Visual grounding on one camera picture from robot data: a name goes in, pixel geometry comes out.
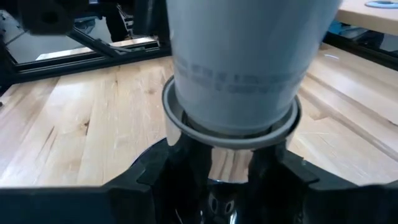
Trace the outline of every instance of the wooden workbench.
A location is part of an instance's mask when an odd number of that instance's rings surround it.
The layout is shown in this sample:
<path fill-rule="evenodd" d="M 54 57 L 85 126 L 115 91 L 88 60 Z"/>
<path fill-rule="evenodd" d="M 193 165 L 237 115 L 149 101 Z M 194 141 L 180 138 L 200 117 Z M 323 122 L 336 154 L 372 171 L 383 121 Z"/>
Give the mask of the wooden workbench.
<path fill-rule="evenodd" d="M 398 35 L 398 9 L 365 6 L 369 1 L 371 0 L 343 0 L 336 20 L 385 34 Z"/>
<path fill-rule="evenodd" d="M 165 136 L 171 59 L 21 83 L 0 98 L 0 186 L 100 185 Z M 398 179 L 398 73 L 323 45 L 290 150 L 357 184 Z"/>

